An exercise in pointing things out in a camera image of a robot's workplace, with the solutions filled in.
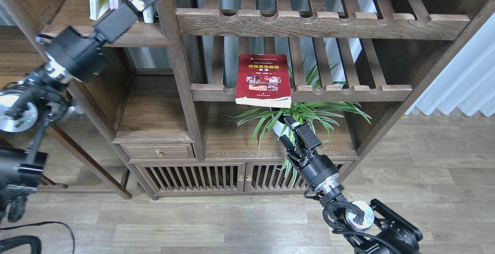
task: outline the drawer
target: drawer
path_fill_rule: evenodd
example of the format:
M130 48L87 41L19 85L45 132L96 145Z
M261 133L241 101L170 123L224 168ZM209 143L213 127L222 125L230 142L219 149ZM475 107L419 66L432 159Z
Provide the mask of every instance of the drawer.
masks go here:
M193 159L189 143L122 145L131 159Z

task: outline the wooden shelf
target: wooden shelf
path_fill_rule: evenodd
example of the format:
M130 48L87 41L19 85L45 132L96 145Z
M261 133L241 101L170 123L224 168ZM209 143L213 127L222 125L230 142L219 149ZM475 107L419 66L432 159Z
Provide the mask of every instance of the wooden shelf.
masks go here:
M173 76L135 76L113 143L194 143Z
M278 141L277 135L267 132L263 136L261 148L258 149L258 139L251 145L249 140L258 122L252 120L237 126L239 119L226 115L239 115L249 109L249 106L231 102L210 102L207 122L207 151L206 162L276 162L284 161L286 152ZM320 152L327 154L332 160L357 160L348 124L343 118L337 120L340 126L331 132L330 145ZM315 124L317 136L326 140L327 132Z
M421 0L407 0L411 13L395 13L390 0L373 0L378 13L361 12L357 0L341 0L344 13L327 11L324 0L308 0L311 11L292 11L290 0L276 0L277 11L221 10L219 0L204 9L177 9L181 34L241 37L335 37L364 39L454 40L469 23L466 15L429 14Z
M265 38L265 53L275 53L274 38ZM368 85L363 85L354 66L348 39L336 39L341 55L341 62L345 71L348 87L333 85L332 76L328 69L329 63L323 38L313 38L313 44L320 70L322 87L314 89L307 85L304 78L302 56L298 38L288 38L290 46L290 59L294 75L292 88L292 101L404 101L412 92L410 85L388 85L383 76L382 69L370 39L361 39L369 70L360 72L366 75ZM249 53L249 38L240 37L240 53ZM193 99L195 101L235 101L236 89L225 87L223 84L223 37L213 38L213 64L211 84L192 84Z
M74 27L81 35L88 36L93 32L96 21L89 19L89 0L66 0L51 23L42 32L56 36L67 26ZM112 47L167 47L171 42L163 35L160 23L135 23L129 31L122 35Z

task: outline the cabinet door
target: cabinet door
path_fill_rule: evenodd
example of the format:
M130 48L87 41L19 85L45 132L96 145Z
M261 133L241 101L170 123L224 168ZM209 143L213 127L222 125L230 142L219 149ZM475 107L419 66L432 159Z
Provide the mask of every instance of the cabinet door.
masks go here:
M334 161L336 167L343 175L353 161ZM286 170L281 170L283 162L263 162L246 164L246 180L244 192L248 193L297 193L304 192L308 185L299 175L292 181L292 169L286 175Z
M246 164L184 164L138 169L155 196L238 194L244 189Z

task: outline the white curtain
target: white curtain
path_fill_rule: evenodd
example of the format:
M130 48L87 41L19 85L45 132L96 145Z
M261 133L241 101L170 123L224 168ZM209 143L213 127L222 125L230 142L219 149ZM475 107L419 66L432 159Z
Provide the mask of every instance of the white curtain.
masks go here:
M413 106L430 115L435 109L444 114L459 108L472 116L481 111L495 113L495 14L478 30L445 67Z

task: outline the wooden floor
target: wooden floor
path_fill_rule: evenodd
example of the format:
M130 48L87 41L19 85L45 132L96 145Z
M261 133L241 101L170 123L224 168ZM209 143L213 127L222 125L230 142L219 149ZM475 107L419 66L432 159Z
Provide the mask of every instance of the wooden floor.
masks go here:
M118 168L97 132L83 117L75 120L80 123L65 129L104 166ZM495 117L404 116L343 182L344 194L349 200L377 198L418 226L423 254L495 254L494 145ZM46 139L44 148L52 154L48 177L91 180L54 141ZM150 201L134 179L130 189L132 200L114 193L37 193L23 219L2 227L63 221L75 232L78 254L353 253L342 236L330 234L320 205L299 194ZM21 234L40 236L43 253L71 251L62 226L3 231L0 237Z

